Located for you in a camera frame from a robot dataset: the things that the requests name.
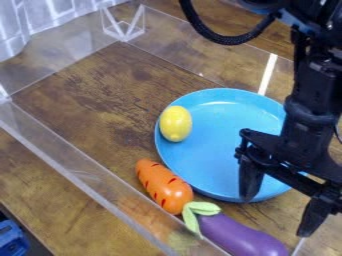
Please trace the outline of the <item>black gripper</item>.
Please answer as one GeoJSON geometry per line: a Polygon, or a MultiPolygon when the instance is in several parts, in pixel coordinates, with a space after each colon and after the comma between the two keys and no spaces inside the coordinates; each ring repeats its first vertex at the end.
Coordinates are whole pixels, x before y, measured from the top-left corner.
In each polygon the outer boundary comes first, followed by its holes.
{"type": "Polygon", "coordinates": [[[284,102],[281,131],[271,135],[251,129],[239,132],[239,196],[249,202],[265,175],[309,197],[296,230],[309,237],[330,214],[342,213],[342,165],[328,154],[340,116],[328,104],[316,108],[289,96],[284,102]]]}

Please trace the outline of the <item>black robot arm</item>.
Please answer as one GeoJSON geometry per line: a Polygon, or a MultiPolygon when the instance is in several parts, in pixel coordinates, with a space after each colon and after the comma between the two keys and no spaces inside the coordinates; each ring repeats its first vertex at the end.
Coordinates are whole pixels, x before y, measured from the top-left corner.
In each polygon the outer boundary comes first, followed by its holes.
{"type": "Polygon", "coordinates": [[[284,100],[280,133],[240,131],[239,195],[251,200],[271,176],[309,197],[296,235],[308,237],[330,215],[342,213],[342,164],[328,153],[342,117],[342,0],[240,0],[291,27],[293,87],[284,100]]]}

